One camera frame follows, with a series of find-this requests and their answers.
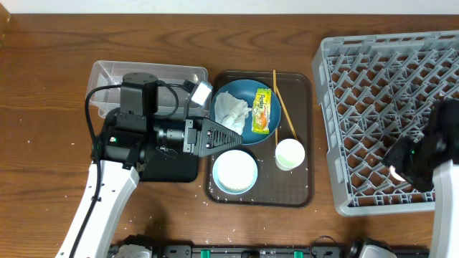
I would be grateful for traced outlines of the white tissue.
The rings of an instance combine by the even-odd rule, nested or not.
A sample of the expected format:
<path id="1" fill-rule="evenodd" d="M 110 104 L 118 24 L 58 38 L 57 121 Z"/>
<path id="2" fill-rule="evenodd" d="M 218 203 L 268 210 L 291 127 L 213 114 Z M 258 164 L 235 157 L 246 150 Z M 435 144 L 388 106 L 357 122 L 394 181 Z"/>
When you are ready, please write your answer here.
<path id="1" fill-rule="evenodd" d="M 214 104 L 214 119 L 216 123 L 242 135 L 245 119 L 249 117 L 252 108 L 244 100 L 237 99 L 228 92 L 216 96 Z"/>

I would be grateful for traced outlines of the light blue rice bowl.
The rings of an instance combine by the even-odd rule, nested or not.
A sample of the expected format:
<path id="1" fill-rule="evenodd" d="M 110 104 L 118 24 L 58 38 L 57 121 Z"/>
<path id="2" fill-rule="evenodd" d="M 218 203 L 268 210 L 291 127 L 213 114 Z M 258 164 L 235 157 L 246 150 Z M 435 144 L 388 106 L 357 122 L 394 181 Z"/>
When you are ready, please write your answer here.
<path id="1" fill-rule="evenodd" d="M 230 195 L 249 191 L 257 180 L 258 168 L 254 158 L 242 150 L 221 154 L 212 166 L 212 178 L 217 187 Z"/>

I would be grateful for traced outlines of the yellow green snack wrapper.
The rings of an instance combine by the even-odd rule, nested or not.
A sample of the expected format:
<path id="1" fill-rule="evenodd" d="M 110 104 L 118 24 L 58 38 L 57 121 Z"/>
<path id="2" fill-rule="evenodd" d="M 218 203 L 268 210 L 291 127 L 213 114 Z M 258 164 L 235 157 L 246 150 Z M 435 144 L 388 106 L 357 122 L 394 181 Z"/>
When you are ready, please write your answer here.
<path id="1" fill-rule="evenodd" d="M 269 88 L 258 88 L 252 105 L 252 132 L 268 134 L 270 132 L 270 108 L 272 91 Z"/>

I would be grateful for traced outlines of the white cup green inside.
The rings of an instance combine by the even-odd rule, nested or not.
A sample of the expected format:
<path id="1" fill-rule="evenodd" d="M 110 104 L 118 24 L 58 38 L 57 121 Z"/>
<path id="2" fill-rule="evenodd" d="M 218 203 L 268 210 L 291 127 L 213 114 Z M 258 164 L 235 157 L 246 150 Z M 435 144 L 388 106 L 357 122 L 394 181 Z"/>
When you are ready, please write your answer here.
<path id="1" fill-rule="evenodd" d="M 298 167 L 306 156 L 303 145 L 289 138 L 279 142 L 275 147 L 275 163 L 282 171 L 290 171 Z"/>

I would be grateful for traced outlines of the white cup pink inside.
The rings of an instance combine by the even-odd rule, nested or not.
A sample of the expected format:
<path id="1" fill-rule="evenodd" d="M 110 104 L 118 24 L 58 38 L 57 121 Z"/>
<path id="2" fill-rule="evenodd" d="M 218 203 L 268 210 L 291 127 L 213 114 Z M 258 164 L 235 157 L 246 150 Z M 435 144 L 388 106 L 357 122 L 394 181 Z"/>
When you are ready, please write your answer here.
<path id="1" fill-rule="evenodd" d="M 390 166 L 389 167 L 389 172 L 390 172 L 390 175 L 397 181 L 401 181 L 401 182 L 405 182 L 406 180 L 401 177 L 397 172 L 396 172 L 396 168 L 394 166 Z"/>

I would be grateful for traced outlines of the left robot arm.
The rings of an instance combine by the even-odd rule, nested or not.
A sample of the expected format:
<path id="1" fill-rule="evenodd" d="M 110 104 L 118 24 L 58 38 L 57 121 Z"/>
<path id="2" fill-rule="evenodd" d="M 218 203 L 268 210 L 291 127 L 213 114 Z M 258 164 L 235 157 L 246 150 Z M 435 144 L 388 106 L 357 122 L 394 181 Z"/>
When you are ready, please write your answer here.
<path id="1" fill-rule="evenodd" d="M 92 163 L 85 192 L 58 257 L 106 257 L 120 215 L 154 156 L 210 156 L 242 145 L 236 132 L 206 117 L 159 115 L 158 89 L 172 87 L 157 76 L 123 76 L 120 106 L 106 116 L 99 134 L 85 116 Z"/>

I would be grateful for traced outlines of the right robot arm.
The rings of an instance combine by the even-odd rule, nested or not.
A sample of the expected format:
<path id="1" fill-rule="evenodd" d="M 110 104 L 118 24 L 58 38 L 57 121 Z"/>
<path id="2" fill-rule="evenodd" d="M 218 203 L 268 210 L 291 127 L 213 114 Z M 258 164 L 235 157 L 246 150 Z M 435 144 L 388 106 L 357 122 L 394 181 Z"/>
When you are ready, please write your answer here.
<path id="1" fill-rule="evenodd" d="M 434 104 L 423 137 L 401 137 L 382 163 L 418 191 L 435 192 L 430 257 L 458 256 L 458 101 Z"/>

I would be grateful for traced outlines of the grey dishwasher rack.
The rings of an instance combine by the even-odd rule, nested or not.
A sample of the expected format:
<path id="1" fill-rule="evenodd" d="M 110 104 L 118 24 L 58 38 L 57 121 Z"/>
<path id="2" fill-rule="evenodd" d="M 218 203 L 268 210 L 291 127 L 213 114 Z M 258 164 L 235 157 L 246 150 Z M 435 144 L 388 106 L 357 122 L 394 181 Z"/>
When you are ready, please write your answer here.
<path id="1" fill-rule="evenodd" d="M 312 69 L 336 211 L 432 211 L 434 192 L 397 181 L 382 159 L 398 138 L 422 137 L 434 102 L 458 96 L 458 33 L 329 37 Z"/>

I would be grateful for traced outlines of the black plastic tray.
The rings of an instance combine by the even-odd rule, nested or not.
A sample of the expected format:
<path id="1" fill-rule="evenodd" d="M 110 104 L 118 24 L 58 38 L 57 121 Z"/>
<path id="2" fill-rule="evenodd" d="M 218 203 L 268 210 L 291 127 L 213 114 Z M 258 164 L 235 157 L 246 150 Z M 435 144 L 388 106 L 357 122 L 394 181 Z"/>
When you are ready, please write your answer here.
<path id="1" fill-rule="evenodd" d="M 199 158 L 183 152 L 184 122 L 152 120 L 146 132 L 118 126 L 120 109 L 111 110 L 96 136 L 91 158 L 114 161 L 135 168 L 141 181 L 190 183 L 198 174 Z"/>

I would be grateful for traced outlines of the brown serving tray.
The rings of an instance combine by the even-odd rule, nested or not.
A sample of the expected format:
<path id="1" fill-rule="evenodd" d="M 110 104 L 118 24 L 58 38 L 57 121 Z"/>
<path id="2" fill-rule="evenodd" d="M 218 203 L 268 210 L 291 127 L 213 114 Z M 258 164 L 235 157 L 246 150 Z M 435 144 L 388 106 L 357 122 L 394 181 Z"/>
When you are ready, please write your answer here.
<path id="1" fill-rule="evenodd" d="M 221 204 L 256 206 L 277 206 L 302 208 L 314 197 L 314 154 L 313 154 L 313 108 L 310 80 L 302 74 L 272 72 L 226 71 L 216 78 L 215 93 L 223 85 L 235 80 L 256 80 L 277 87 L 288 110 L 299 142 L 305 148 L 305 160 L 292 171 L 282 171 L 275 164 L 275 135 L 254 145 L 241 145 L 239 150 L 251 155 L 257 164 L 258 176 L 255 185 L 240 195 L 221 191 L 212 178 L 212 166 L 220 156 L 213 154 L 208 159 L 205 176 L 205 194 L 209 200 Z M 278 126 L 278 140 L 292 138 L 283 109 Z"/>

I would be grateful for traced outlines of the clear plastic bin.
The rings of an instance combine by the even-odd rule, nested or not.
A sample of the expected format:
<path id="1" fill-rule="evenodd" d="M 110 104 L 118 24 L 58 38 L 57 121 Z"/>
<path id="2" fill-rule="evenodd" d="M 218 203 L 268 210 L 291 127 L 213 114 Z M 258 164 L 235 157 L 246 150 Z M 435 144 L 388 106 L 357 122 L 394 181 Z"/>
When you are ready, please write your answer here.
<path id="1" fill-rule="evenodd" d="M 149 73 L 173 85 L 179 99 L 178 110 L 172 116 L 175 120 L 183 118 L 184 104 L 189 95 L 180 86 L 186 80 L 195 84 L 206 81 L 208 75 L 207 70 L 203 67 L 100 60 L 93 65 L 87 91 L 90 92 L 96 87 L 106 85 L 119 85 L 123 81 L 123 76 L 132 72 Z M 98 115 L 104 118 L 112 109 L 120 106 L 120 89 L 98 91 L 91 97 L 90 104 L 96 106 Z"/>

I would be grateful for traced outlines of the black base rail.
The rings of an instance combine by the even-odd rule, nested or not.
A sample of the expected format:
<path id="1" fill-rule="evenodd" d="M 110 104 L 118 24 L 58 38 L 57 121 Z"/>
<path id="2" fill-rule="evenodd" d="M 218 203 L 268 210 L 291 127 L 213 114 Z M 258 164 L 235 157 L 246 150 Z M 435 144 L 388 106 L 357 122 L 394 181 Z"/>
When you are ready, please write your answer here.
<path id="1" fill-rule="evenodd" d="M 144 235 L 130 235 L 109 247 L 106 257 L 151 258 L 298 258 L 298 257 L 428 257 L 426 247 L 395 246 L 369 238 L 356 239 L 351 244 L 320 236 L 308 245 L 197 245 L 191 241 L 155 240 Z"/>

